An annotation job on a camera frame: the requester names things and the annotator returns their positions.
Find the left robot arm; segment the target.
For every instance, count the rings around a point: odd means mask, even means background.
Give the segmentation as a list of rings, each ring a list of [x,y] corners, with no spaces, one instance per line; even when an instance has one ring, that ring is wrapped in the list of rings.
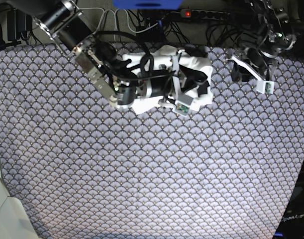
[[[181,18],[207,24],[208,46],[235,47],[227,58],[233,63],[231,79],[249,82],[256,79],[256,89],[272,94],[272,75],[278,65],[277,56],[293,48],[297,36],[282,8],[274,8],[270,0],[228,0],[221,12],[181,9]]]

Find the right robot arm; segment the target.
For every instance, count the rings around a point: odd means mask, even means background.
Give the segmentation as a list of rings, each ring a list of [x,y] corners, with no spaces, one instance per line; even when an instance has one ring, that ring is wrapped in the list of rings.
[[[91,30],[74,1],[12,0],[10,4],[32,16],[57,45],[64,45],[114,108],[141,114],[161,107],[185,116],[212,103],[213,68],[207,58],[170,45],[151,52],[139,41],[141,53],[118,59],[116,49],[101,40],[108,32]]]

